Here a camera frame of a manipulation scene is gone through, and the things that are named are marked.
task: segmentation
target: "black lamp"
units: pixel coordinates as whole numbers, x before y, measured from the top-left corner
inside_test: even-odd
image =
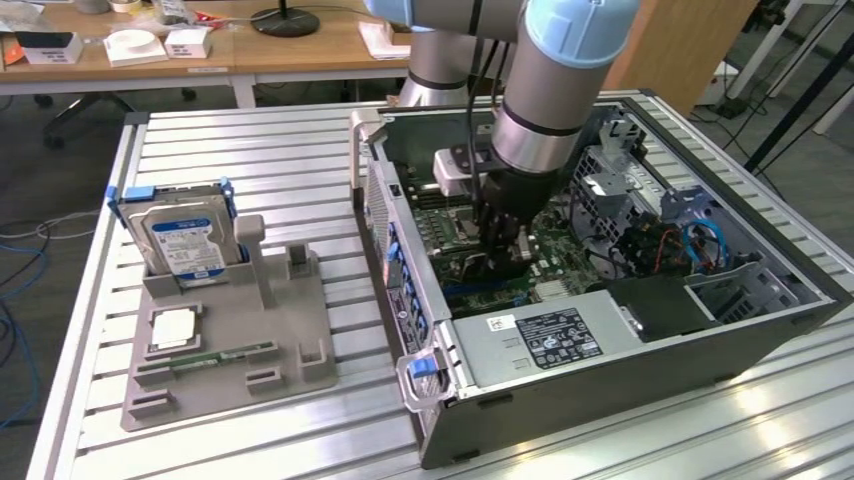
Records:
[[[275,37],[302,37],[320,28],[320,19],[306,10],[288,8],[287,0],[279,0],[279,8],[268,8],[252,15],[252,26]]]

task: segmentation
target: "white box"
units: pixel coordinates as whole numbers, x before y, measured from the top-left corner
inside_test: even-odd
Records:
[[[78,63],[78,60],[80,60],[80,54],[83,53],[83,40],[80,39],[80,35],[75,33],[64,47],[34,48],[24,47],[24,45],[22,45],[22,50],[27,56],[27,61],[32,65],[67,65]]]
[[[697,105],[717,105],[723,100],[723,93],[735,82],[735,77],[738,77],[738,69],[726,62],[721,62]]]
[[[211,37],[207,28],[174,30],[166,39],[166,53],[171,58],[208,58]]]
[[[170,57],[160,39],[144,30],[122,30],[104,39],[111,67],[163,62]]]

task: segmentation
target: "blue cable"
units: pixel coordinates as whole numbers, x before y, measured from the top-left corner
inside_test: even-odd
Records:
[[[34,248],[15,248],[15,247],[10,247],[7,245],[0,244],[0,250],[8,250],[10,252],[15,252],[15,253],[30,253],[31,255],[36,255],[42,259],[42,262],[39,262],[39,271],[32,276],[32,278],[27,280],[20,287],[12,289],[10,292],[0,295],[0,300],[8,300],[16,295],[20,295],[22,293],[24,293],[24,291],[30,287],[32,287],[32,285],[39,281],[39,279],[44,275],[44,272],[48,268],[48,256],[42,250],[36,250]]]
[[[706,220],[705,218],[698,218],[697,220],[691,220],[689,224],[682,228],[682,244],[685,245],[685,251],[691,257],[691,260],[694,260],[694,262],[697,262],[698,264],[703,263],[703,261],[699,258],[699,255],[697,255],[697,252],[694,251],[694,247],[691,246],[690,229],[694,225],[699,225],[702,227],[706,227],[709,230],[711,230],[711,233],[714,234],[715,239],[718,240],[718,245],[721,247],[721,258],[723,260],[723,265],[725,266],[729,265],[730,253],[726,248],[726,238],[723,238],[723,232],[721,231],[721,227],[718,227],[718,225],[714,222],[711,222],[710,220]]]
[[[36,370],[36,362],[32,358],[32,350],[30,349],[30,342],[27,341],[27,335],[24,334],[24,331],[18,325],[18,322],[12,318],[12,313],[10,312],[8,307],[5,306],[5,300],[24,293],[24,291],[27,291],[27,289],[32,287],[34,284],[39,281],[39,279],[44,275],[44,272],[48,268],[48,256],[42,250],[35,250],[32,248],[15,248],[1,244],[0,244],[0,250],[7,250],[15,253],[28,253],[31,255],[36,255],[42,260],[39,262],[39,271],[32,276],[32,278],[27,280],[20,287],[12,289],[10,292],[0,295],[0,307],[3,307],[3,314],[0,314],[0,323],[3,323],[3,325],[5,325],[15,332],[18,336],[15,340],[20,339],[22,341],[22,347],[23,347],[22,350],[24,352],[24,359],[27,360],[27,365],[30,366],[30,381],[32,384],[30,400],[27,401],[27,403],[24,403],[22,408],[18,409],[18,411],[12,414],[12,416],[7,418],[3,421],[3,423],[0,423],[0,431],[3,431],[3,429],[20,417],[23,417],[27,414],[27,412],[39,404],[39,371]]]
[[[12,414],[12,416],[7,418],[3,423],[0,423],[0,431],[3,431],[3,429],[10,425],[10,423],[12,423],[15,420],[23,417],[30,411],[30,409],[35,407],[36,404],[39,403],[39,372],[36,370],[36,362],[32,358],[32,351],[30,350],[30,342],[27,342],[27,335],[24,335],[24,331],[20,329],[20,327],[18,326],[18,323],[11,318],[0,317],[0,322],[3,322],[3,324],[7,325],[10,328],[15,329],[15,332],[18,333],[18,336],[22,340],[22,345],[24,347],[23,348],[24,358],[27,359],[27,364],[30,366],[30,381],[32,384],[30,400],[22,406],[22,408],[18,409],[18,411]]]

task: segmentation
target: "gray carpet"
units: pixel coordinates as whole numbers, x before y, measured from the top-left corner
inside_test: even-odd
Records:
[[[761,35],[739,38],[731,58],[746,63]],[[759,77],[767,72],[773,60],[786,54],[793,44],[781,40],[766,62]],[[766,103],[767,115],[751,121],[739,143],[753,151],[777,124],[794,98],[821,71],[826,60],[811,56],[795,80],[774,101]],[[827,107],[833,98],[845,91],[854,74],[843,72],[821,99],[815,102],[802,122],[787,138],[801,130],[815,115]],[[362,99],[382,99],[394,88],[392,81],[362,82]],[[259,106],[288,104],[296,98],[306,103],[339,101],[340,84],[315,83],[268,86],[259,88]],[[759,97],[765,90],[757,89]],[[122,94],[128,102],[144,111],[179,111],[234,108],[231,90],[223,87],[198,89],[198,100],[184,102],[178,90],[140,91]],[[100,205],[106,181],[119,143],[122,113],[108,104],[100,104],[75,121],[63,132],[66,149],[50,151],[42,146],[40,127],[72,100],[71,95],[54,96],[56,106],[40,109],[32,98],[22,96],[8,110],[0,112],[0,224],[19,220],[47,220],[71,212],[86,211]],[[703,118],[715,117],[705,109],[698,110]],[[723,125],[735,131],[745,116],[723,120]],[[719,144],[729,137],[715,124],[698,124],[707,136]],[[809,133],[791,148],[778,164],[769,170],[770,178],[781,188],[790,204],[815,226],[849,251],[854,252],[854,217],[847,214],[854,193],[854,138],[850,132],[854,115],[846,112],[827,137]],[[730,154],[743,161],[735,148]],[[92,219],[80,219],[63,224],[56,234],[83,231],[92,226]],[[16,247],[38,247],[39,241],[5,242]],[[10,308],[30,338],[36,366],[42,377],[42,402],[26,418],[38,419],[50,391],[54,369],[59,360],[66,326],[83,273],[90,248],[88,238],[52,242],[50,267],[43,279],[20,297],[8,302]],[[0,251],[0,279],[27,261],[27,256]],[[14,288],[8,285],[3,291]],[[0,370],[0,419],[8,418],[30,396],[28,370],[20,351]],[[38,426],[19,426],[0,431],[0,478],[23,478],[27,471]]]

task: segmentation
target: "blue robot arm cap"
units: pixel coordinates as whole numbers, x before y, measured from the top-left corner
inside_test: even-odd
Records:
[[[593,69],[623,51],[637,13],[638,0],[531,0],[525,25],[549,58]]]
[[[412,26],[412,0],[364,0],[371,15]]]

